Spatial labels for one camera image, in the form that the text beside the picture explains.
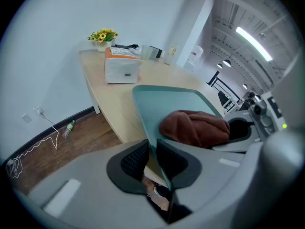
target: tissue package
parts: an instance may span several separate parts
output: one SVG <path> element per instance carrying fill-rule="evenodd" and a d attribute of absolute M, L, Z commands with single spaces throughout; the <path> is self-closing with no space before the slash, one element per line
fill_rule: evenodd
<path fill-rule="evenodd" d="M 141 64 L 127 49 L 106 48 L 105 80 L 107 83 L 137 83 Z"/>

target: ceiling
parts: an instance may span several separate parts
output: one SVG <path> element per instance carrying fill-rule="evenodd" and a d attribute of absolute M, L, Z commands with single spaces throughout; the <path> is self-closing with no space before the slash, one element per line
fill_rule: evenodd
<path fill-rule="evenodd" d="M 238 77 L 257 92 L 270 90 L 281 79 L 300 47 L 293 20 L 279 0 L 215 0 L 211 53 L 229 59 Z M 243 28 L 273 58 L 267 62 L 235 30 Z"/>

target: wooden table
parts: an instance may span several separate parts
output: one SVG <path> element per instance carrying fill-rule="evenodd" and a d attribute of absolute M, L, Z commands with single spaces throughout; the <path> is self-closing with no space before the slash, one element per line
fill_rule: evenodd
<path fill-rule="evenodd" d="M 104 53 L 88 50 L 80 51 L 79 56 L 94 109 L 97 114 L 102 111 L 122 143 L 147 138 L 132 98 L 132 89 L 138 84 L 197 90 L 224 116 L 216 90 L 181 67 L 166 65 L 162 60 L 143 60 L 137 84 L 107 84 L 104 74 Z M 164 185 L 162 179 L 159 179 L 161 174 L 158 165 L 152 159 L 144 172 L 148 178 Z"/>

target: brown cloth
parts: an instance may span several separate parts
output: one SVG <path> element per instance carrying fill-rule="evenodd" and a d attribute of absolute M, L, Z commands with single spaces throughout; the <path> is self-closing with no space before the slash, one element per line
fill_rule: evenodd
<path fill-rule="evenodd" d="M 210 148 L 229 141 L 230 126 L 222 118 L 202 111 L 178 110 L 159 125 L 164 136 L 188 145 Z"/>

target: white power cord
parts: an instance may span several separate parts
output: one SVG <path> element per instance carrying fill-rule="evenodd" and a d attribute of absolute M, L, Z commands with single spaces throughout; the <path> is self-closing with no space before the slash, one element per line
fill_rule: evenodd
<path fill-rule="evenodd" d="M 12 173 L 14 173 L 14 176 L 13 176 L 12 178 L 18 178 L 19 175 L 20 175 L 20 174 L 22 173 L 22 171 L 23 171 L 22 162 L 21 162 L 21 157 L 22 157 L 22 156 L 26 156 L 27 153 L 29 153 L 29 152 L 32 152 L 33 149 L 36 148 L 36 147 L 38 147 L 42 142 L 44 142 L 44 141 L 46 141 L 46 140 L 48 140 L 48 139 L 51 139 L 51 140 L 52 140 L 53 146 L 54 146 L 55 149 L 57 150 L 57 138 L 58 138 L 59 132 L 58 132 L 58 130 L 56 130 L 56 129 L 54 128 L 54 125 L 55 125 L 55 124 L 54 124 L 51 120 L 49 120 L 48 118 L 46 118 L 46 117 L 44 116 L 43 113 L 38 112 L 38 114 L 40 115 L 41 118 L 46 119 L 47 121 L 49 121 L 49 122 L 52 124 L 52 128 L 57 132 L 56 139 L 55 139 L 55 144 L 54 144 L 54 142 L 53 142 L 52 137 L 48 137 L 48 138 L 46 138 L 46 139 L 41 140 L 41 141 L 38 143 L 38 145 L 33 146 L 33 147 L 31 148 L 31 150 L 28 150 L 25 154 L 21 154 L 21 155 L 18 155 L 16 158 L 13 158 L 12 163 L 6 164 L 6 166 L 5 166 L 6 172 L 8 173 L 8 175 L 9 175 L 10 177 L 11 177 Z M 21 171 L 17 174 L 17 170 L 18 170 L 19 164 L 20 164 L 20 166 L 21 166 Z"/>

